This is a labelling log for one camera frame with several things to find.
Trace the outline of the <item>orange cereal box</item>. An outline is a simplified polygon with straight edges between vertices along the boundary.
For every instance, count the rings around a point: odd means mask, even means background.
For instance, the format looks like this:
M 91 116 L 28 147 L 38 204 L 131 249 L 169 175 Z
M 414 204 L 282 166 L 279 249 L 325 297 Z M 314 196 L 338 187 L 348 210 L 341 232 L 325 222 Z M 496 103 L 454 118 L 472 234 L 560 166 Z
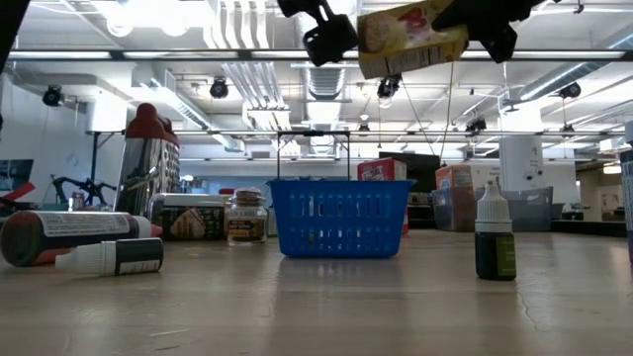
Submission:
M 435 172 L 436 190 L 431 192 L 436 227 L 441 230 L 472 232 L 476 200 L 469 165 L 451 165 Z

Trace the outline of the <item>black food colouring dropper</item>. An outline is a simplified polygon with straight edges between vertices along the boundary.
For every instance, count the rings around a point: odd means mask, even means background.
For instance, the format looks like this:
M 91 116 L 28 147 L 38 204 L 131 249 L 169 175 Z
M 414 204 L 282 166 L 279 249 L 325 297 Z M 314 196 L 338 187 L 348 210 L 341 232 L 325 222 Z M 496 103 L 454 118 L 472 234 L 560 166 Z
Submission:
M 158 272 L 163 260 L 160 238 L 120 239 L 78 246 L 56 256 L 54 267 L 64 272 L 120 276 Z

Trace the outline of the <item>red flat bar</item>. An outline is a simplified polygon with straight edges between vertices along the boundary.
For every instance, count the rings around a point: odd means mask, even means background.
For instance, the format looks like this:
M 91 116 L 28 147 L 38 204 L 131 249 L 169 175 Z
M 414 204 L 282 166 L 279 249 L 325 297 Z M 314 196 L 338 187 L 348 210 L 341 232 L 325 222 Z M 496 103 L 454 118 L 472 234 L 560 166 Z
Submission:
M 35 185 L 31 182 L 28 182 L 24 185 L 22 185 L 21 187 L 19 187 L 18 189 L 8 193 L 7 195 L 2 196 L 2 199 L 7 200 L 7 201 L 11 201 L 11 202 L 15 202 L 18 199 L 28 195 L 29 193 L 33 192 L 36 189 Z

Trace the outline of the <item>dark wall screen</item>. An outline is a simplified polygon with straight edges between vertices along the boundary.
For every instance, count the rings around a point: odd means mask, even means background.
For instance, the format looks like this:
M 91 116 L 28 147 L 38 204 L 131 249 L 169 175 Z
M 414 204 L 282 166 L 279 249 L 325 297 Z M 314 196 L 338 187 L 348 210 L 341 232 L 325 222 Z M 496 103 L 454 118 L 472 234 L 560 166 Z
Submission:
M 30 182 L 33 159 L 0 160 L 0 191 L 11 192 Z

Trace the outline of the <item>black overhead crossbar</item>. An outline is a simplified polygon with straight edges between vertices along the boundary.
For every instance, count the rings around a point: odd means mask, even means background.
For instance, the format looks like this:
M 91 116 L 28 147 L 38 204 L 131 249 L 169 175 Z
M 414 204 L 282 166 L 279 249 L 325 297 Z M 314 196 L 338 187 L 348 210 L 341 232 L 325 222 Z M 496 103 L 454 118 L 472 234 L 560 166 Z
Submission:
M 309 61 L 299 49 L 54 50 L 14 49 L 9 61 Z M 633 62 L 633 49 L 517 49 L 511 61 Z

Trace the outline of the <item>green food colouring dropper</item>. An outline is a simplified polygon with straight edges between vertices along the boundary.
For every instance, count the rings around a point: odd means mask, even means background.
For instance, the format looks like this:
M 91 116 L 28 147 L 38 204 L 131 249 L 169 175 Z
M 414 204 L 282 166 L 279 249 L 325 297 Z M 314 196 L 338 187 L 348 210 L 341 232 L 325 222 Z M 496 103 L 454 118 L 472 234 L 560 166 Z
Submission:
M 508 201 L 495 181 L 487 183 L 483 197 L 477 202 L 475 254 L 480 279 L 513 281 L 516 278 L 515 240 Z

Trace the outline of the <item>small glass spice jar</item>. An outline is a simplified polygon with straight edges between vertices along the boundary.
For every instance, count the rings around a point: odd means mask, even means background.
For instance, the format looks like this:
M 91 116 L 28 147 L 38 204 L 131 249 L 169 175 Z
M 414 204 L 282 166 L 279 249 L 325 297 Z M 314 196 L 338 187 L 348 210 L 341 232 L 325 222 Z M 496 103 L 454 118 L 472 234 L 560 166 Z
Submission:
M 267 239 L 268 213 L 263 193 L 254 187 L 236 189 L 226 213 L 227 241 L 230 245 L 253 245 Z

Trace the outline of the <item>red food colouring bottle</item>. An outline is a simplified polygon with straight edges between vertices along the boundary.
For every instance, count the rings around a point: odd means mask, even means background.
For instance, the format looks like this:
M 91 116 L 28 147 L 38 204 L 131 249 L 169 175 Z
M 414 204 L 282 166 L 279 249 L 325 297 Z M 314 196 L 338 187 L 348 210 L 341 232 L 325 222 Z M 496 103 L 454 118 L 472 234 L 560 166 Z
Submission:
M 80 245 L 161 235 L 160 226 L 128 213 L 20 211 L 0 227 L 0 254 L 14 267 L 31 267 Z

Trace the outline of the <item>blue plastic basket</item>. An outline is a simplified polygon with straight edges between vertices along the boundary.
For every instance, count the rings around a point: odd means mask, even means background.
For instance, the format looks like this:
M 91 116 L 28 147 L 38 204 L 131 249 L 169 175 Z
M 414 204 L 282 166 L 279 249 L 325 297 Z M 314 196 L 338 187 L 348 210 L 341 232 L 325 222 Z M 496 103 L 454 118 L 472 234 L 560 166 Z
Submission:
M 399 252 L 408 180 L 271 180 L 268 185 L 284 255 L 388 258 Z

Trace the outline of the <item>large black monitor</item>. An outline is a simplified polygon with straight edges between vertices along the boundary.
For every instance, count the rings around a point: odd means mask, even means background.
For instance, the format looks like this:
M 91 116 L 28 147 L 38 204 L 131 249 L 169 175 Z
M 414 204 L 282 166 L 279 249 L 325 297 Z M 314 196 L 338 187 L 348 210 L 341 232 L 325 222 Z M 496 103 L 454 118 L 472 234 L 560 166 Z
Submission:
M 435 172 L 440 168 L 440 157 L 432 154 L 386 152 L 380 158 L 394 158 L 407 166 L 407 179 L 413 181 L 412 193 L 430 193 L 436 189 Z

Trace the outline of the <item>black metal stand frame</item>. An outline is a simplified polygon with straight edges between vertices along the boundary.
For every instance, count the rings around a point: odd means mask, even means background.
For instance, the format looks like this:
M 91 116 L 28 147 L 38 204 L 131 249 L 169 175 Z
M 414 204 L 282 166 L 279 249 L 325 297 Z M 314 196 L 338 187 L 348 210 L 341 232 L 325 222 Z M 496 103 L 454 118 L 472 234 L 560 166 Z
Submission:
M 294 137 L 296 135 L 304 136 L 304 137 L 318 137 L 318 136 L 331 136 L 334 140 L 338 136 L 344 136 L 346 138 L 346 143 L 344 144 L 345 149 L 347 150 L 347 158 L 346 158 L 346 179 L 348 181 L 351 180 L 351 132 L 350 131 L 321 131 L 321 130 L 304 130 L 304 131 L 279 131 L 275 133 L 276 142 L 277 142 L 277 179 L 281 179 L 281 139 L 283 136 L 289 135 Z

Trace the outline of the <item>black table frame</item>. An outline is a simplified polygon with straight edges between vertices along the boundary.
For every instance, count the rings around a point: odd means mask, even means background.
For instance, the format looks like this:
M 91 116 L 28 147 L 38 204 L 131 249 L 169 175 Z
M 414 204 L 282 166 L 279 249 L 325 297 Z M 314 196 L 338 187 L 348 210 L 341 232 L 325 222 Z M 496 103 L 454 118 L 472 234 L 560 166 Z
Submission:
M 624 222 L 552 221 L 551 231 L 570 234 L 585 234 L 608 237 L 627 237 Z

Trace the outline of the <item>Froot Loops cereal box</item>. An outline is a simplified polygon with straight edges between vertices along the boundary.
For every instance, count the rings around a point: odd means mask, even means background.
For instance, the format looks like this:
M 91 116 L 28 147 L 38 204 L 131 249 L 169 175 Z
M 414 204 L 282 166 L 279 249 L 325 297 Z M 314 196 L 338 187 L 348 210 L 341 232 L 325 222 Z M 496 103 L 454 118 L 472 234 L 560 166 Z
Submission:
M 397 217 L 403 218 L 402 236 L 408 233 L 407 199 L 409 188 L 404 188 L 407 179 L 407 164 L 397 158 L 386 157 L 365 161 L 357 166 L 359 181 L 380 181 L 376 194 L 382 198 L 396 198 L 394 209 L 401 210 Z

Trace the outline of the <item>clear box of snack boxes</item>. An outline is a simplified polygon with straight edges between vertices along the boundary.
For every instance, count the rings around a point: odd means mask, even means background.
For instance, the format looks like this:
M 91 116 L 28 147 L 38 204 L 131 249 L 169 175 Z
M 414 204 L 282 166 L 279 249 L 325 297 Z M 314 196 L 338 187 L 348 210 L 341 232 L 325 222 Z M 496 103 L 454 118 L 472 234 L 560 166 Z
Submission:
M 477 202 L 484 188 L 445 188 L 431 192 L 434 221 L 440 230 L 473 232 L 477 217 Z M 553 188 L 524 191 L 502 191 L 508 202 L 514 232 L 549 231 Z

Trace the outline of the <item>yellow Corn Pops box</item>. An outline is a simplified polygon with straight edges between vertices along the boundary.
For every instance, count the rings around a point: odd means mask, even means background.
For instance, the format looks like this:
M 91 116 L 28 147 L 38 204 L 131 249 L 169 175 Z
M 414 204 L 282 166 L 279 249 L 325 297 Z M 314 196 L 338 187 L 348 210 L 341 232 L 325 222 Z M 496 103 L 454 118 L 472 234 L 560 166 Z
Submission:
M 422 0 L 357 18 L 358 62 L 366 79 L 455 61 L 466 50 L 464 26 L 436 31 L 431 24 L 453 0 Z

